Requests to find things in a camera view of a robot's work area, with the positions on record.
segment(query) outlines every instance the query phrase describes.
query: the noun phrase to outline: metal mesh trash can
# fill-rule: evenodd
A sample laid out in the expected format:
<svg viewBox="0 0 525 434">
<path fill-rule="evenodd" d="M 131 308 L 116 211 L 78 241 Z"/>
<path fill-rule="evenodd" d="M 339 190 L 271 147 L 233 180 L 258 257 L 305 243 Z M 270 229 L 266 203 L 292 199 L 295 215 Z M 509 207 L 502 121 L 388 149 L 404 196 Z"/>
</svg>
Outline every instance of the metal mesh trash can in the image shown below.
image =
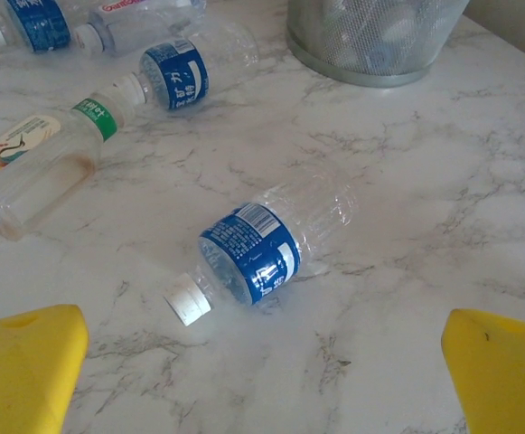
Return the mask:
<svg viewBox="0 0 525 434">
<path fill-rule="evenodd" d="M 423 77 L 469 0 L 289 0 L 286 38 L 308 67 L 390 88 Z"/>
</svg>

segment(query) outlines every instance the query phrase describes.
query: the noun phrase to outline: green bottle label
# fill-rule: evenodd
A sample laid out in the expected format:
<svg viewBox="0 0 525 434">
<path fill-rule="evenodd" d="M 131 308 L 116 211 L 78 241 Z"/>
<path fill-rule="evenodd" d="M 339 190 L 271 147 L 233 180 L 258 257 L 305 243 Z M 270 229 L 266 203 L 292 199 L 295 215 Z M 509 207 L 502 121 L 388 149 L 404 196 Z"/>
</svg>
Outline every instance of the green bottle label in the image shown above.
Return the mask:
<svg viewBox="0 0 525 434">
<path fill-rule="evenodd" d="M 117 132 L 117 122 L 109 110 L 91 98 L 85 98 L 73 108 L 80 111 L 98 127 L 103 141 L 105 142 Z"/>
</svg>

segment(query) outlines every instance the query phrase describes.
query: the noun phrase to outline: bottle label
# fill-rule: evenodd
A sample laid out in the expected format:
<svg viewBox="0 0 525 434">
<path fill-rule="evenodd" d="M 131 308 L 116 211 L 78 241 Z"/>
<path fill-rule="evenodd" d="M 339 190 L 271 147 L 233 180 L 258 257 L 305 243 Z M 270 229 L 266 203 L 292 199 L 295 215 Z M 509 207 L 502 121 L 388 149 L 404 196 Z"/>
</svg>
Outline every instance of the bottle label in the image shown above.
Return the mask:
<svg viewBox="0 0 525 434">
<path fill-rule="evenodd" d="M 209 88 L 206 66 L 190 41 L 180 39 L 163 43 L 145 53 L 155 61 L 164 77 L 170 110 L 187 106 L 206 96 Z"/>
<path fill-rule="evenodd" d="M 248 284 L 252 304 L 286 283 L 300 265 L 295 240 L 286 226 L 257 203 L 234 210 L 202 237 L 224 250 L 236 264 Z"/>
<path fill-rule="evenodd" d="M 109 3 L 107 5 L 98 6 L 98 10 L 101 14 L 111 14 L 116 11 L 120 11 L 125 7 L 131 5 L 138 5 L 143 3 L 145 0 L 121 0 L 115 3 Z"/>
<path fill-rule="evenodd" d="M 67 47 L 70 28 L 54 0 L 6 0 L 25 30 L 34 52 Z"/>
<path fill-rule="evenodd" d="M 85 98 L 73 108 L 87 116 L 96 125 L 105 142 L 117 132 L 117 122 L 109 110 L 91 98 Z"/>
<path fill-rule="evenodd" d="M 60 129 L 59 120 L 44 115 L 31 116 L 15 125 L 0 136 L 0 170 L 57 134 Z"/>
</svg>

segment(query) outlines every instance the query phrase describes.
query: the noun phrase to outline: empty plastic bottle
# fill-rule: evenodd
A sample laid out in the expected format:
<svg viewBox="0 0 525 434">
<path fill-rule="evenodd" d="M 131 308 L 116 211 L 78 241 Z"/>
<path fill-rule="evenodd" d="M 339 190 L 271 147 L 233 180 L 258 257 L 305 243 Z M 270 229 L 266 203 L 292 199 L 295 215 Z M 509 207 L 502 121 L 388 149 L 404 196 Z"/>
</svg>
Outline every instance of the empty plastic bottle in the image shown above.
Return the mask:
<svg viewBox="0 0 525 434">
<path fill-rule="evenodd" d="M 209 21 L 198 33 L 172 39 L 145 51 L 139 73 L 114 86 L 135 104 L 152 100 L 175 110 L 236 85 L 258 66 L 258 47 L 240 24 Z"/>
<path fill-rule="evenodd" d="M 0 136 L 0 234 L 19 240 L 92 175 L 102 144 L 135 116 L 114 86 Z"/>
<path fill-rule="evenodd" d="M 88 57 L 123 56 L 197 27 L 205 8 L 206 0 L 121 0 L 92 8 L 88 23 L 74 29 L 75 40 Z"/>
<path fill-rule="evenodd" d="M 0 47 L 25 45 L 33 52 L 65 48 L 71 42 L 70 29 L 86 23 L 89 9 L 102 3 L 99 0 L 0 0 Z"/>
<path fill-rule="evenodd" d="M 356 208 L 350 177 L 322 161 L 256 196 L 204 231 L 196 268 L 165 298 L 188 326 L 222 303 L 257 303 L 327 253 Z"/>
</svg>

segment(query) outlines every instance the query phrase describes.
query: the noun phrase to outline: white marble surface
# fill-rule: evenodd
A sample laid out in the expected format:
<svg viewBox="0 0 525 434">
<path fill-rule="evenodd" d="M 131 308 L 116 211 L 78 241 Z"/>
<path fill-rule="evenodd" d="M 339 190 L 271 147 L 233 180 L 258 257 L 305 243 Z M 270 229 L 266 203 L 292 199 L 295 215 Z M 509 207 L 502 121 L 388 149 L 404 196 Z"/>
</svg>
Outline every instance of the white marble surface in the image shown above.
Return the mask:
<svg viewBox="0 0 525 434">
<path fill-rule="evenodd" d="M 65 433 L 464 433 L 448 313 L 525 319 L 525 55 L 463 19 L 422 81 L 360 89 L 290 54 L 284 0 L 211 10 L 251 26 L 260 75 L 175 118 L 141 112 L 40 233 L 0 239 L 0 316 L 76 303 L 88 320 Z M 0 132 L 138 54 L 0 53 Z M 196 236 L 312 156 L 359 185 L 332 269 L 183 328 L 162 290 Z"/>
</svg>

